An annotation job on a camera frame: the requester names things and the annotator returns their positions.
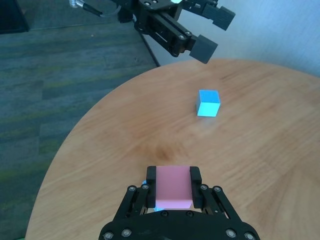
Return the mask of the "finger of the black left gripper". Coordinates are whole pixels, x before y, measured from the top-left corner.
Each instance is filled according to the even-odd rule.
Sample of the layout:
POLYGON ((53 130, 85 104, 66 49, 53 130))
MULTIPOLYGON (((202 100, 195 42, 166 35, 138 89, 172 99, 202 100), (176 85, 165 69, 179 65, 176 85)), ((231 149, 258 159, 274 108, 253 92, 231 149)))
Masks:
POLYGON ((212 57, 218 44, 204 37, 195 36, 166 12, 147 12, 139 19, 139 29, 153 38, 173 57, 185 51, 206 64, 212 57))
POLYGON ((236 14, 224 6, 218 7, 217 0, 183 0, 182 8, 195 15, 212 20, 218 28, 226 31, 236 14))

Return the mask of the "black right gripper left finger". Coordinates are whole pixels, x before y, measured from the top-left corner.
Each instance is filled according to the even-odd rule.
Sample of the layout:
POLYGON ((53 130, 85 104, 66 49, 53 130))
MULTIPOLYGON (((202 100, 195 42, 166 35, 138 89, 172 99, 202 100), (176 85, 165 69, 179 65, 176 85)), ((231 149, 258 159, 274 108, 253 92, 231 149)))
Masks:
POLYGON ((156 207, 156 166, 148 166, 146 180, 140 187, 130 185, 113 218, 114 221, 144 215, 156 207))

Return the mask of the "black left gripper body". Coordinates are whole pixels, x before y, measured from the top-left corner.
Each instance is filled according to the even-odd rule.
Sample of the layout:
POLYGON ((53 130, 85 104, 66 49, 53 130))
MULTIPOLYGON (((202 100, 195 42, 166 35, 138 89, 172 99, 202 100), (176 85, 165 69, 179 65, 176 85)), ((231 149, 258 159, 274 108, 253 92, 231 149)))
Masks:
POLYGON ((117 13, 117 19, 120 23, 134 22, 136 30, 145 30, 148 28, 148 18, 168 14, 174 20, 177 20, 181 13, 182 4, 174 3, 171 0, 114 0, 117 7, 120 7, 117 13))

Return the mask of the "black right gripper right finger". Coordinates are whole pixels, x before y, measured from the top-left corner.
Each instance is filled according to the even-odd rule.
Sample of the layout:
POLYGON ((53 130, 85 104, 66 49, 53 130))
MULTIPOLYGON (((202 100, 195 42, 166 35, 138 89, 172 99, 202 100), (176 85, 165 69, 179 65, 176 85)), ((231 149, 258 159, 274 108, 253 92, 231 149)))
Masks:
POLYGON ((190 182, 193 206, 200 209, 203 214, 222 216, 225 219, 241 221, 221 186, 209 187, 202 183, 200 169, 190 166, 190 182))

